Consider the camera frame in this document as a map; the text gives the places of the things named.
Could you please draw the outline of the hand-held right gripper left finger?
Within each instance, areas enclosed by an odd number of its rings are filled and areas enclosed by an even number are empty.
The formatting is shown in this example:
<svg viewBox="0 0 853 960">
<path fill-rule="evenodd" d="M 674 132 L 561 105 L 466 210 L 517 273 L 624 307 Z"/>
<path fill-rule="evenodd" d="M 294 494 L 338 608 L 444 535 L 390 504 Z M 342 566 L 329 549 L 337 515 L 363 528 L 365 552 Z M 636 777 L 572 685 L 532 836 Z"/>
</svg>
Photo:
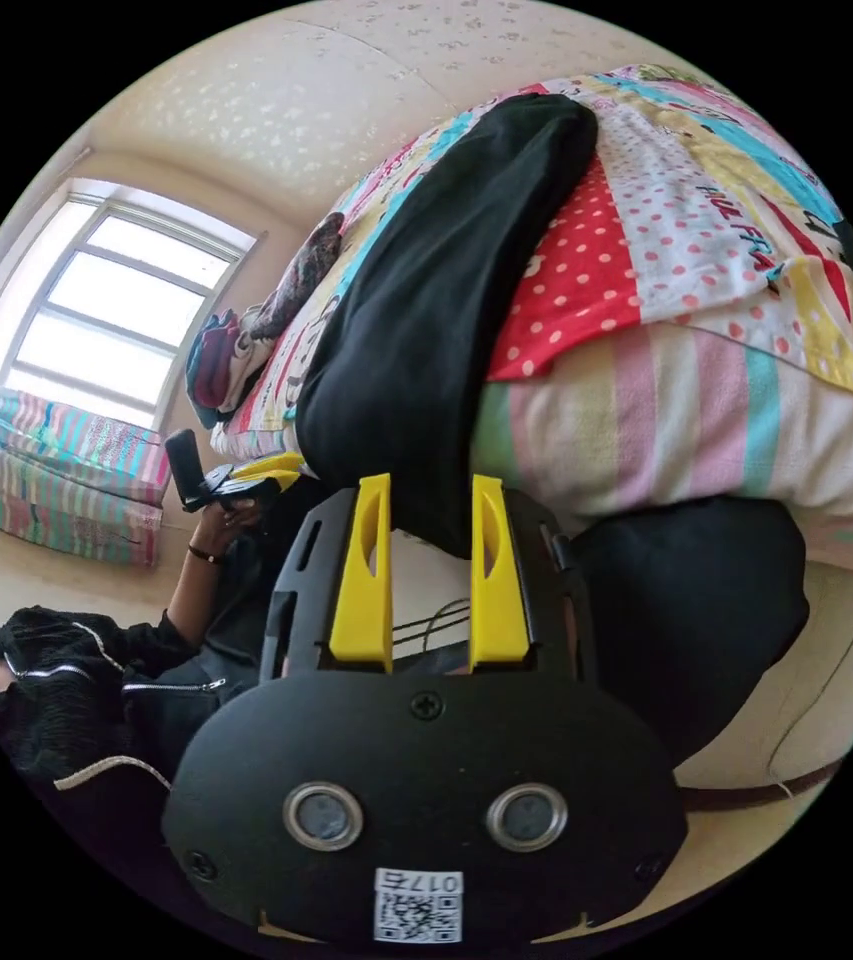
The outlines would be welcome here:
<svg viewBox="0 0 853 960">
<path fill-rule="evenodd" d="M 393 668 L 391 478 L 363 478 L 347 531 L 329 650 L 337 664 Z"/>
</svg>

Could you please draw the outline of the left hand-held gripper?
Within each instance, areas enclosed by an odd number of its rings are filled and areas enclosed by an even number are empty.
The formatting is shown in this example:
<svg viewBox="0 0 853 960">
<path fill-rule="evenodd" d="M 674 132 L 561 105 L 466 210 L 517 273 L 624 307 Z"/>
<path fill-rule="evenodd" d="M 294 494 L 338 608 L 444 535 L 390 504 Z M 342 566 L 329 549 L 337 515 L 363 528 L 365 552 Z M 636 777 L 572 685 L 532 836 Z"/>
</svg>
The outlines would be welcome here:
<svg viewBox="0 0 853 960">
<path fill-rule="evenodd" d="M 217 467 L 204 475 L 197 487 L 197 511 L 212 504 L 224 509 L 240 501 L 270 505 L 282 491 L 303 478 L 301 455 L 285 452 L 257 458 L 242 465 Z"/>
</svg>

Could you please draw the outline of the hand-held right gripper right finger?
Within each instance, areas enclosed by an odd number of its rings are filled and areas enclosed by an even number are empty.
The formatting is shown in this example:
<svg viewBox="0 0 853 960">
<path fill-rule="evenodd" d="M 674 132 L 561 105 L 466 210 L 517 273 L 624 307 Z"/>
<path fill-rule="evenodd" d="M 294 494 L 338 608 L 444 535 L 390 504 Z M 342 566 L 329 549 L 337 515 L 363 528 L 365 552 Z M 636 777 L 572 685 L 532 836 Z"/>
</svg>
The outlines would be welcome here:
<svg viewBox="0 0 853 960">
<path fill-rule="evenodd" d="M 529 650 L 525 609 L 502 482 L 472 481 L 469 669 L 523 665 Z"/>
</svg>

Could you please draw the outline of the person's left hand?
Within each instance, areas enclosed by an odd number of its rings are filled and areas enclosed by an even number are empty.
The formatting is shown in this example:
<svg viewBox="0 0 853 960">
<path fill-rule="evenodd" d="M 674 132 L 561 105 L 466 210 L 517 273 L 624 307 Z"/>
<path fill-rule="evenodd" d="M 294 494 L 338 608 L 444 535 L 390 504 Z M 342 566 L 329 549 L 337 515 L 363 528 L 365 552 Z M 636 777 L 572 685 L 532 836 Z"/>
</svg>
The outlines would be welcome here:
<svg viewBox="0 0 853 960">
<path fill-rule="evenodd" d="M 255 527 L 261 516 L 262 507 L 253 498 L 209 504 L 200 511 L 189 541 L 189 554 L 207 564 L 220 564 L 229 546 L 247 529 Z"/>
</svg>

